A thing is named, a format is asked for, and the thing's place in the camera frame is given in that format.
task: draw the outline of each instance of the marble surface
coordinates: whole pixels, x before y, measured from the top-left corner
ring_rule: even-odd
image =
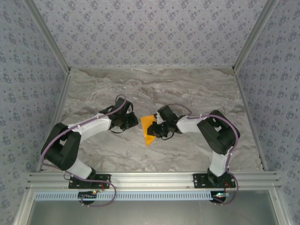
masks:
[[[232,170],[257,171],[260,159],[234,76],[216,69],[72,69],[62,122],[82,121],[114,104],[123,93],[138,118],[168,103],[194,115],[220,110],[240,131]],[[172,106],[179,114],[185,109]],[[201,134],[175,134],[145,145],[139,124],[122,134],[102,132],[85,140],[78,157],[97,171],[206,171],[212,150]]]

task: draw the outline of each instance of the metal bracket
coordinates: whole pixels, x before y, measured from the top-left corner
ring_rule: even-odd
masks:
[[[110,174],[95,174],[93,180],[111,181]],[[71,177],[69,181],[69,189],[109,189],[109,184],[100,182],[87,182]]]
[[[194,188],[228,188],[225,183],[229,184],[231,188],[235,188],[235,181],[232,175],[224,174],[222,181],[218,184],[212,184],[208,179],[207,173],[194,173],[193,174]]]

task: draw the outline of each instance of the robotic arm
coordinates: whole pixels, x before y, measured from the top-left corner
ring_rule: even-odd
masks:
[[[216,115],[228,119],[218,110],[214,110],[210,115]],[[226,162],[229,150],[236,142],[235,134],[230,126],[222,120],[195,116],[182,115],[178,117],[168,105],[158,109],[155,114],[157,121],[153,122],[147,129],[147,134],[159,138],[171,138],[174,133],[183,134],[187,132],[202,133],[208,145],[213,150],[212,161],[208,168],[208,180],[213,186],[218,186],[224,182],[226,176]]]
[[[60,139],[58,139],[46,152],[45,159],[49,160],[52,164],[63,171],[68,171],[80,178],[94,179],[95,170],[90,166],[86,165],[84,162],[77,158],[79,144],[85,139],[92,137],[93,135],[110,130],[114,127],[120,127],[123,131],[129,129],[138,124],[137,117],[133,112],[133,104],[126,101],[124,106],[118,110],[116,113],[109,116],[104,116],[112,112],[124,103],[124,99],[118,98],[115,105],[112,105],[99,113],[97,113],[93,118],[97,117],[99,119],[92,120],[91,122],[84,123],[91,120],[87,119],[82,122],[70,125],[64,125],[63,123],[56,124],[49,137],[47,138],[41,153],[44,152],[46,146],[59,134],[67,130],[68,128],[78,125],[77,128],[72,129],[70,132],[66,133]]]

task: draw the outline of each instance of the floral wallpaper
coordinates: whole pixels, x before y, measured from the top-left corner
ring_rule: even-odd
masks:
[[[266,0],[34,0],[70,67],[232,65]]]
[[[22,0],[1,0],[0,21],[0,224],[10,225],[65,75]]]
[[[280,0],[239,71],[270,170],[300,225],[300,2]]]

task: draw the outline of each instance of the orange object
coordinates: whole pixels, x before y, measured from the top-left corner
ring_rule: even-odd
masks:
[[[153,115],[141,117],[142,130],[144,132],[146,146],[150,145],[151,142],[155,138],[155,136],[151,136],[151,135],[147,134],[148,127],[150,127],[150,125],[152,125],[152,122],[154,122],[154,121],[155,121],[155,118]]]

